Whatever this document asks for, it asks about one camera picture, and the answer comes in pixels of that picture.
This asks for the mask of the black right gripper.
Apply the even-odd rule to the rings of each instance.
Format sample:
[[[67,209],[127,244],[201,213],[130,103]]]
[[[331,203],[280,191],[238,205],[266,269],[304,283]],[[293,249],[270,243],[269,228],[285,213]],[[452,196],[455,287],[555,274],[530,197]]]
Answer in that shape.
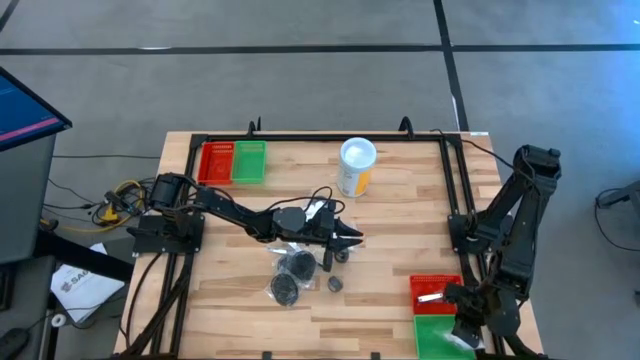
[[[448,283],[444,289],[444,299],[456,306],[455,323],[451,339],[458,345],[465,343],[472,349],[479,346],[476,328],[487,325],[489,298],[493,289],[480,286],[464,286]]]

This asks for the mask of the red plastic basket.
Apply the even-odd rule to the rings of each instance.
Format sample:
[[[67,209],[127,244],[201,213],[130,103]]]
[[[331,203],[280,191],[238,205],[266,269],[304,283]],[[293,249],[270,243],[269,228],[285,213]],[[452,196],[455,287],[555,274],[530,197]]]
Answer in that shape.
[[[454,315],[456,306],[444,300],[418,303],[417,297],[432,293],[442,293],[448,283],[462,285],[460,275],[411,275],[409,277],[413,313],[415,315]]]
[[[203,185],[230,185],[234,150],[234,142],[204,143],[197,181]]]

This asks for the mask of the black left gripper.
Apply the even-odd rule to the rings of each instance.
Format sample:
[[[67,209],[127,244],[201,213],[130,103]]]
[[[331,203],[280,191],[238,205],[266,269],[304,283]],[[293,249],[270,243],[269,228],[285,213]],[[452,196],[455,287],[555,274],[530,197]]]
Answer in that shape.
[[[336,218],[336,205],[333,201],[328,199],[312,200],[311,204],[316,201],[324,201],[325,204],[311,220],[306,221],[305,233],[316,240],[317,245],[323,248],[324,255],[320,266],[323,271],[330,272],[333,263],[336,261],[334,259],[336,252],[341,252],[361,243],[360,238],[342,237],[363,237],[364,234],[345,224],[340,218]]]

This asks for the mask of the white printed booklet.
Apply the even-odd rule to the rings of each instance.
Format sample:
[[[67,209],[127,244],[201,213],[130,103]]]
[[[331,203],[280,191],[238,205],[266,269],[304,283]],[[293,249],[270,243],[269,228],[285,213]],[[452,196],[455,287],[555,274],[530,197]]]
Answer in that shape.
[[[63,264],[53,273],[50,290],[71,319],[82,323],[124,285],[123,281]]]

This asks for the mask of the white canister with yellow label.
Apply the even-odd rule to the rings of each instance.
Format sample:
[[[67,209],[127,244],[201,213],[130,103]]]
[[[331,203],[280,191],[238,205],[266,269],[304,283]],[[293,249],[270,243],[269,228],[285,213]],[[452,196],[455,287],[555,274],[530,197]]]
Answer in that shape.
[[[340,148],[339,161],[336,178],[339,190],[351,198],[363,195],[370,182],[371,170],[377,161],[375,145],[362,137],[350,138]]]

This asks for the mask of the grey cabinet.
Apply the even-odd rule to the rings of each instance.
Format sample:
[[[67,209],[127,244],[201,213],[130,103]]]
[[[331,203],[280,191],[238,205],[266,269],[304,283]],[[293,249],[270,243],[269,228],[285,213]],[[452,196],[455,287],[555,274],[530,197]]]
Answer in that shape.
[[[32,256],[56,136],[0,152],[0,265]]]

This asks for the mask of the blue-screen monitor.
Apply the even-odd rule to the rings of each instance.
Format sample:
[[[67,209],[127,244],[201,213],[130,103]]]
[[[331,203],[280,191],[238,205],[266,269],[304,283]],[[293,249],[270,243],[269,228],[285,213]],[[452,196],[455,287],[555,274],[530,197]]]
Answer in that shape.
[[[0,152],[72,127],[66,116],[0,66]]]

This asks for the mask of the black desk beam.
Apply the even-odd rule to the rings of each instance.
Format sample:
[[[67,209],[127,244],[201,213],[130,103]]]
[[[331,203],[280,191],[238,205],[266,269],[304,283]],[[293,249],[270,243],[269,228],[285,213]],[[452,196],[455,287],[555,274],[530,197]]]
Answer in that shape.
[[[52,256],[60,263],[122,282],[128,282],[134,270],[134,266],[128,262],[43,230],[38,231],[33,255]]]

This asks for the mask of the black computer mouse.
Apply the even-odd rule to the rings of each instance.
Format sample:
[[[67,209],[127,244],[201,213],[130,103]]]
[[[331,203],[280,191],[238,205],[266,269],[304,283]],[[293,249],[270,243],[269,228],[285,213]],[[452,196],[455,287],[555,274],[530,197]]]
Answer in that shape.
[[[29,338],[29,331],[23,328],[12,328],[0,336],[0,360],[14,360],[26,347]]]

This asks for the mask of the green plastic basket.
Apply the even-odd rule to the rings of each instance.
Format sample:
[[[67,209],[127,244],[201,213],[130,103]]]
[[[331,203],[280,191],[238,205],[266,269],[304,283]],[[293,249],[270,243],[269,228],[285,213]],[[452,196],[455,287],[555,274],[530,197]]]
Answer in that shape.
[[[470,348],[457,344],[451,337],[453,315],[416,315],[414,332],[419,360],[476,360]]]
[[[260,184],[265,178],[265,141],[236,141],[232,181],[239,184]]]

